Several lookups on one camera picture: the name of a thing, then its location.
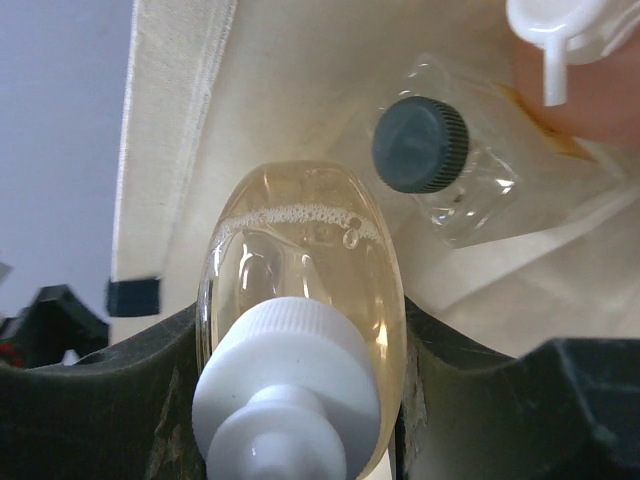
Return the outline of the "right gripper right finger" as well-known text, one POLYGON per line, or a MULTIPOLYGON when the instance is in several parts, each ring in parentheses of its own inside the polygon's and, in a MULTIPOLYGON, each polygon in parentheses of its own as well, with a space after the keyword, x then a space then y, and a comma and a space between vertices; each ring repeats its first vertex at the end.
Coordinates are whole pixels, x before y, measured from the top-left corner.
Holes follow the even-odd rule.
POLYGON ((398 479, 635 479, 639 343, 551 339, 511 358, 406 305, 398 479))

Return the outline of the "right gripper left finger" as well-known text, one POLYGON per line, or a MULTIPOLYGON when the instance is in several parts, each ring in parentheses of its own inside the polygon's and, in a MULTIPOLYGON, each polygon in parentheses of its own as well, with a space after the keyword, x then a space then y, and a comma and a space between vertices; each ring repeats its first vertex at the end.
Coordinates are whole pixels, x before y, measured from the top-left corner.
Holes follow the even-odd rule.
POLYGON ((196 309, 74 365, 1 369, 4 479, 202 479, 196 309))

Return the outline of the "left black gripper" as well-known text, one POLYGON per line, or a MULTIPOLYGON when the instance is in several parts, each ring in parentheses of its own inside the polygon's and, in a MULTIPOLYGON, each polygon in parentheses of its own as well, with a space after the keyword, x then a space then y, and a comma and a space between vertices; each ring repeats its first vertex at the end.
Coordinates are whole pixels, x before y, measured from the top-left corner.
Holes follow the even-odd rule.
POLYGON ((1 363, 38 368, 60 363, 69 350, 83 358, 108 345, 109 329, 69 286, 43 287, 16 316, 1 320, 1 363))

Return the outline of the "clear bottle with white cap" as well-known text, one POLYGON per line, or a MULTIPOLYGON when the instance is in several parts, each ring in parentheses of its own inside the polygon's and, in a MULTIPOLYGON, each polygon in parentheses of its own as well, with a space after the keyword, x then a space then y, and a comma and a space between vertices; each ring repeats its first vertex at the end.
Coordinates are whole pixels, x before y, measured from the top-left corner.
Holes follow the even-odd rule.
POLYGON ((399 412, 406 317, 384 218, 328 161, 267 163, 223 208, 196 302, 210 479, 362 479, 399 412))

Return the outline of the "amber bottle with black cap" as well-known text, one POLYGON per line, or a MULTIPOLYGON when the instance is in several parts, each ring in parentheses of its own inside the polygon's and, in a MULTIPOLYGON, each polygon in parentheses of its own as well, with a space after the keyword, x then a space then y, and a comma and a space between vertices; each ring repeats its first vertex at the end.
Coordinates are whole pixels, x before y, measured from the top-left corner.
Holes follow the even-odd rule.
POLYGON ((606 153, 554 135, 514 88, 421 54, 384 98, 374 168, 460 248, 577 220, 621 189, 606 153))

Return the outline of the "beige canvas tote bag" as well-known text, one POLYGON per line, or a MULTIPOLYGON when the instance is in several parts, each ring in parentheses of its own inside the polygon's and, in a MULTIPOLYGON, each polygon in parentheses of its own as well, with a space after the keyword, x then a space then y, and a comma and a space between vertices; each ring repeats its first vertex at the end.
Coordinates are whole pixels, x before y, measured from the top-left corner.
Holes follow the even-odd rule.
MULTIPOLYGON (((372 112, 421 53, 506 78, 500 1, 138 1, 133 6, 111 280, 152 279, 119 342, 191 304, 210 235, 257 165, 362 167, 372 112)), ((519 355, 550 337, 639 333, 639 159, 581 221, 449 249, 410 201, 386 198, 407 295, 472 339, 519 355)))

